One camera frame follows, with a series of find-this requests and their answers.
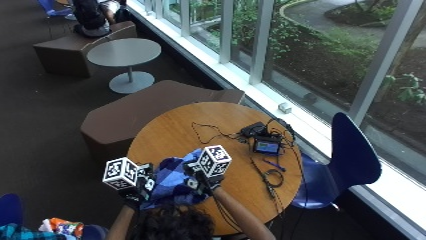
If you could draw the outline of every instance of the window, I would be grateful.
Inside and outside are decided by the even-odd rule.
[[[329,122],[349,108],[396,4],[295,2],[275,1],[262,81]]]
[[[246,72],[251,66],[256,11],[256,0],[234,0],[230,61]]]
[[[377,88],[363,129],[380,156],[426,185],[426,6]]]
[[[190,35],[214,52],[219,50],[220,1],[188,1]]]
[[[179,0],[163,0],[162,1],[162,17],[172,23],[176,27],[180,26],[180,4]]]

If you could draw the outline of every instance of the dark carpet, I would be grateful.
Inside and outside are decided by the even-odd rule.
[[[79,125],[90,110],[123,96],[107,83],[124,69],[101,68],[86,79],[46,74],[31,44],[69,34],[74,22],[46,19],[35,0],[0,1],[0,15],[0,195],[21,196],[23,225],[33,230],[51,217],[108,227],[120,199],[101,183],[103,169],[90,159]],[[166,53],[134,69],[155,81],[202,86]],[[283,239],[371,239],[344,212],[288,207],[284,216]],[[280,223],[272,224],[276,236]]]

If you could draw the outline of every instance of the blue chair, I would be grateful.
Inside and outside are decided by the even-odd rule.
[[[302,153],[304,183],[300,183],[291,202],[295,207],[323,208],[332,204],[348,187],[373,183],[380,176],[381,168],[372,146],[343,113],[332,117],[331,147],[327,165]]]
[[[98,225],[85,225],[82,228],[83,240],[103,240],[107,234],[107,229]]]
[[[61,10],[54,10],[53,9],[53,0],[38,0],[38,3],[47,15],[47,17],[54,17],[54,16],[66,16],[67,14],[71,13],[70,8],[65,8]]]
[[[73,15],[71,9],[65,8],[61,10],[54,10],[53,9],[53,1],[54,0],[37,0],[37,1],[45,11],[45,14],[47,15],[49,36],[51,39],[50,18],[53,18],[53,17],[63,17],[63,18],[67,17],[69,18],[69,16]]]
[[[21,199],[13,193],[7,193],[0,197],[0,226],[9,223],[22,225]]]

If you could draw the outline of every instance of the pathway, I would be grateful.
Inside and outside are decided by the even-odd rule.
[[[323,13],[339,6],[353,3],[353,0],[316,0],[290,7],[283,13],[296,22],[304,23],[319,31],[329,31],[332,28],[344,29],[349,34],[359,37],[371,36],[380,40],[384,28],[365,28],[337,24],[323,16]],[[426,31],[417,36],[413,47],[426,47]]]

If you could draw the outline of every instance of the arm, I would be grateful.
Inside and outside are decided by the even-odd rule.
[[[108,229],[106,240],[123,240],[130,225],[134,210],[126,205],[122,206],[115,221]]]
[[[251,240],[275,239],[263,223],[220,187],[214,189],[212,195],[235,220],[242,232]]]

